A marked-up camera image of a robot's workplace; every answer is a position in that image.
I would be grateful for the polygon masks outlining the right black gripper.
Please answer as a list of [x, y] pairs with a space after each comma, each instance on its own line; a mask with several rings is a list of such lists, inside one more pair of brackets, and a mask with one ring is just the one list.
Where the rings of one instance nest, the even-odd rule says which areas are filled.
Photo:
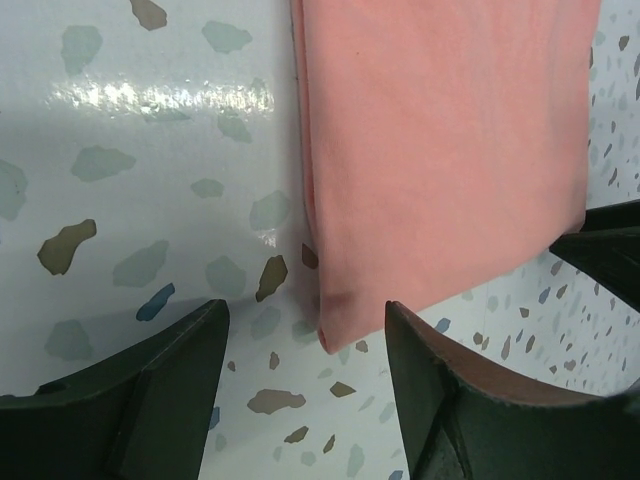
[[550, 252], [639, 309], [640, 201], [586, 211], [581, 229], [564, 234]]

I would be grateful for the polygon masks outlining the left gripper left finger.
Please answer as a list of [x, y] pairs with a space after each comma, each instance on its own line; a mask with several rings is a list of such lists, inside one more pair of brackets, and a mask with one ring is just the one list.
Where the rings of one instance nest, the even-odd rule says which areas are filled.
[[2, 478], [198, 478], [229, 326], [211, 300], [31, 396], [2, 396]]

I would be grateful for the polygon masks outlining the pink t shirt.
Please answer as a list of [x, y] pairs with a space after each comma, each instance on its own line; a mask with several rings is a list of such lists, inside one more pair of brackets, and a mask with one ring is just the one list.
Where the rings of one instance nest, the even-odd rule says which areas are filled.
[[528, 262], [586, 211], [597, 1], [296, 1], [318, 335], [335, 353]]

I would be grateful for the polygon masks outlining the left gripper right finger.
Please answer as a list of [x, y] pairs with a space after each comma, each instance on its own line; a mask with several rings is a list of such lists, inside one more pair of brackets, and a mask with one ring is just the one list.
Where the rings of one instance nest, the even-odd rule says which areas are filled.
[[638, 389], [599, 397], [534, 380], [398, 302], [385, 337], [410, 478], [638, 478]]

